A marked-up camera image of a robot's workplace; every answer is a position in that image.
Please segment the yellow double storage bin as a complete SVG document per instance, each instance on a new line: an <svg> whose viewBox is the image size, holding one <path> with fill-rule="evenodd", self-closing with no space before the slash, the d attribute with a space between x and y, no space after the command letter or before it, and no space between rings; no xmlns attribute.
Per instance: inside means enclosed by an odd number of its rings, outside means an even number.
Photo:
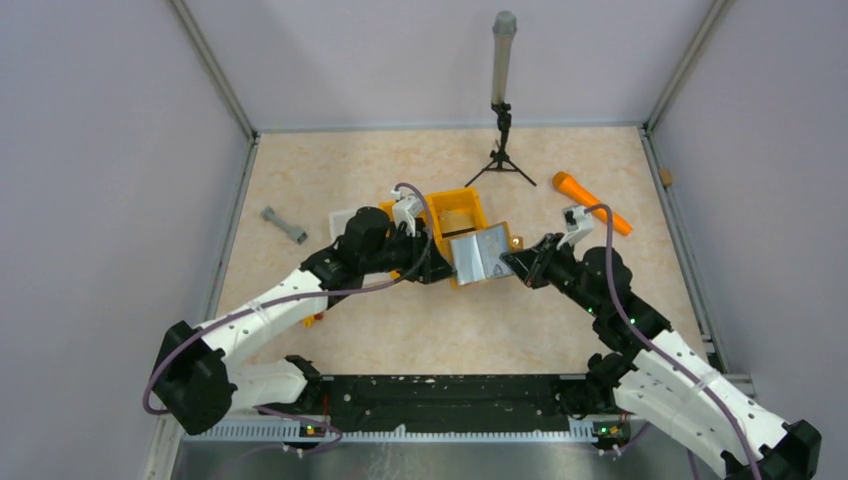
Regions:
<svg viewBox="0 0 848 480"><path fill-rule="evenodd" d="M437 249L445 257L452 239L491 226L475 187L417 194L412 184L400 182L377 209L381 218L386 218L386 242L410 243L418 250Z"/></svg>

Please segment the white storage bin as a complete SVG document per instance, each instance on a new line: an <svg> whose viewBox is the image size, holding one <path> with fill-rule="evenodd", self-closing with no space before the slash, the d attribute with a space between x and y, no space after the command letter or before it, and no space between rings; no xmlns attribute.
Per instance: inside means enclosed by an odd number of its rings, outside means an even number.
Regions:
<svg viewBox="0 0 848 480"><path fill-rule="evenodd" d="M348 221L351 220L356 213L356 209L347 209L331 212L328 215L329 237L331 241L337 240L345 233Z"/></svg>

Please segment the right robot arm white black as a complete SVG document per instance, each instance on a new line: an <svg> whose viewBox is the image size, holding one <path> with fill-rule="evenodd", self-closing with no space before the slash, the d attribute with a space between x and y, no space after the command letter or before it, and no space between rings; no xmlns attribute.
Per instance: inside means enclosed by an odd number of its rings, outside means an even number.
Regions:
<svg viewBox="0 0 848 480"><path fill-rule="evenodd" d="M632 291L632 272L614 248L593 247L577 259L563 234L547 234L501 260L525 286L554 287L592 316L611 351L587 373L594 409L643 418L724 479L814 477L821 433L768 411L703 360Z"/></svg>

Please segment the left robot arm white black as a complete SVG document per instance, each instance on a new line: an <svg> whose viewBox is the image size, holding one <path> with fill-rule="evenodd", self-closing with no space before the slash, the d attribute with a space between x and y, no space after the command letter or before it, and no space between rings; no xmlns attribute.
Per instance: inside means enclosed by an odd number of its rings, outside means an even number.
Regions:
<svg viewBox="0 0 848 480"><path fill-rule="evenodd" d="M181 321L163 338L143 395L146 412L170 414L189 434L203 433L229 414L286 403L297 413L319 404L321 393L300 360L247 366L245 360L277 335L342 300L391 287L365 286L366 276L396 271L421 284L452 276L437 250L425 202L400 201L387 214L362 207L344 233L273 288L237 310L192 327Z"/></svg>

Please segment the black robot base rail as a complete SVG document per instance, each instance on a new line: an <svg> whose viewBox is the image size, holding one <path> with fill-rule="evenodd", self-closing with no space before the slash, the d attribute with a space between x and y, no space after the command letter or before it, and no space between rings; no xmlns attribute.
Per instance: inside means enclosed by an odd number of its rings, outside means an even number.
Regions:
<svg viewBox="0 0 848 480"><path fill-rule="evenodd" d="M442 438L572 433L603 450L633 437L610 390L570 374L314 376L294 403L261 412L308 417L309 436L329 426L347 438L396 429Z"/></svg>

